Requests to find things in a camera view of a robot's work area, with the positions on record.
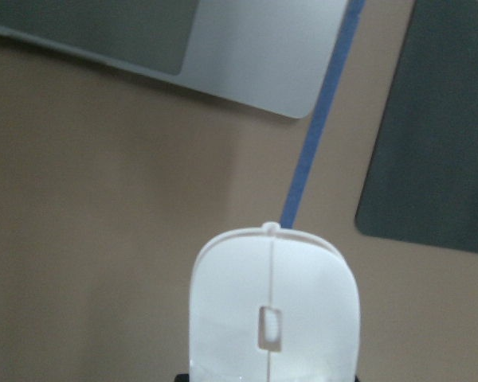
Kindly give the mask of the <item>white wireless mouse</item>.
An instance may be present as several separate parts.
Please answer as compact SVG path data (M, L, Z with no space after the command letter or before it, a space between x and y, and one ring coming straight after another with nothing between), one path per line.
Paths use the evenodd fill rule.
M326 240L268 222L224 232L190 281L192 381L352 381L360 302Z

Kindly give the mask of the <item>grey laptop computer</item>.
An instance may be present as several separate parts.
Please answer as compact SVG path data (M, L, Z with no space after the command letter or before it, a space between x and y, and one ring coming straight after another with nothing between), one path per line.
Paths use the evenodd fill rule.
M346 1L0 1L0 35L300 119Z

